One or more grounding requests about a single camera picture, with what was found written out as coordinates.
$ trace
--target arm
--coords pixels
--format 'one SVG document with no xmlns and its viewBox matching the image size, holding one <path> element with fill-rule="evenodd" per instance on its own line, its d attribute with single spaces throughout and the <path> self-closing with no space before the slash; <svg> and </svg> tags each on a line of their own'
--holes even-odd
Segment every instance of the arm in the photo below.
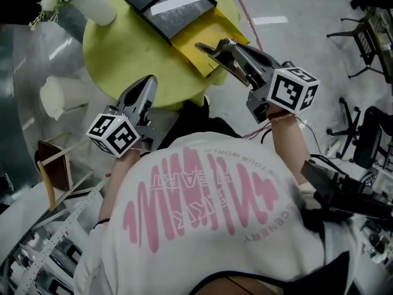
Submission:
<svg viewBox="0 0 393 295">
<path fill-rule="evenodd" d="M 268 114 L 274 114 L 282 110 L 280 107 L 272 105 Z M 294 174 L 299 184 L 304 184 L 307 180 L 300 173 L 303 164 L 310 158 L 305 140 L 300 130 L 299 124 L 294 116 L 273 121 L 271 123 L 274 148 L 276 153 Z"/>
<path fill-rule="evenodd" d="M 113 207 L 125 175 L 140 159 L 139 151 L 129 150 L 120 159 L 116 159 L 112 169 L 111 180 L 105 192 L 103 204 L 98 215 L 98 221 L 108 219 L 112 215 Z"/>
</svg>

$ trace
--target yellow-green round table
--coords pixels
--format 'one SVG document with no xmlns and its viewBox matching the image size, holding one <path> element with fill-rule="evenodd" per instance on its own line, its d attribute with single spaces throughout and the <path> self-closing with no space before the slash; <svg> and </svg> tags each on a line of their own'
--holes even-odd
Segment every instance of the yellow-green round table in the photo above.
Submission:
<svg viewBox="0 0 393 295">
<path fill-rule="evenodd" d="M 177 109 L 185 100 L 202 105 L 206 89 L 224 83 L 224 69 L 220 67 L 203 79 L 124 0 L 108 1 L 117 9 L 115 20 L 107 26 L 89 20 L 82 48 L 90 77 L 110 97 L 117 100 L 133 82 L 153 74 L 158 79 L 153 106 Z M 216 1 L 217 8 L 238 27 L 239 13 L 234 2 Z"/>
</svg>

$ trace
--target gray floor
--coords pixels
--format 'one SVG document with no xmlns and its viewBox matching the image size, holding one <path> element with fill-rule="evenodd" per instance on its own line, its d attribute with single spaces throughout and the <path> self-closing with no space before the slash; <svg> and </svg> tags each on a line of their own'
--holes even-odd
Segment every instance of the gray floor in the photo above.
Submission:
<svg viewBox="0 0 393 295">
<path fill-rule="evenodd" d="M 349 37 L 326 38 L 327 33 L 349 30 L 355 23 L 340 22 L 341 17 L 361 18 L 362 11 L 353 11 L 350 0 L 243 0 L 251 18 L 286 17 L 286 23 L 257 25 L 256 30 L 263 50 L 278 61 L 292 60 L 321 80 L 321 86 L 312 107 L 299 116 L 314 127 L 320 137 L 327 127 L 345 126 L 338 98 L 343 96 L 349 104 L 363 111 L 376 105 L 391 111 L 391 87 L 383 76 L 368 71 L 348 79 L 347 75 L 364 67 L 355 42 Z M 36 142 L 65 130 L 75 140 L 82 138 L 97 113 L 112 102 L 98 90 L 84 68 L 81 46 L 65 30 L 54 23 L 42 23 L 31 32 L 27 26 L 14 26 L 14 83 L 20 121 L 24 128 L 28 149 L 34 153 Z M 243 16 L 243 33 L 256 45 L 255 37 Z M 374 67 L 378 68 L 378 59 Z M 47 117 L 39 101 L 38 90 L 49 75 L 80 78 L 91 85 L 93 99 L 87 108 L 63 116 L 59 121 Z M 229 76 L 225 85 L 211 87 L 211 115 L 224 118 L 239 134 L 245 135 L 259 128 L 246 109 L 247 89 Z M 316 152 L 311 132 L 304 128 L 310 152 Z M 333 139 L 321 136 L 321 148 Z M 266 144 L 272 148 L 271 137 Z M 97 175 L 109 173 L 113 158 L 90 146 L 78 154 L 80 160 L 96 170 Z M 355 165 L 342 163 L 343 168 L 361 175 Z"/>
</svg>

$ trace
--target hand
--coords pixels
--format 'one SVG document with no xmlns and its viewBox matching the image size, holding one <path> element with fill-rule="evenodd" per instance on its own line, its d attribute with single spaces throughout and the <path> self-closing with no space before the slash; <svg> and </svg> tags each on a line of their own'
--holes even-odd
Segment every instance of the hand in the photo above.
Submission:
<svg viewBox="0 0 393 295">
<path fill-rule="evenodd" d="M 275 114 L 276 112 L 279 112 L 279 111 L 282 111 L 282 110 L 283 110 L 282 107 L 277 106 L 277 105 L 269 102 L 269 108 L 268 108 L 268 111 L 267 111 L 267 115 L 269 116 L 269 115 Z"/>
</svg>

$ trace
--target black box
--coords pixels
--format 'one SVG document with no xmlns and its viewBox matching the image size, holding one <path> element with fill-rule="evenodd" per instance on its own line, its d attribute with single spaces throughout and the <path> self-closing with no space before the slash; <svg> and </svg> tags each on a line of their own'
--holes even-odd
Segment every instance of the black box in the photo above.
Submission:
<svg viewBox="0 0 393 295">
<path fill-rule="evenodd" d="M 217 6 L 215 0 L 125 0 L 167 42 L 195 19 Z"/>
</svg>

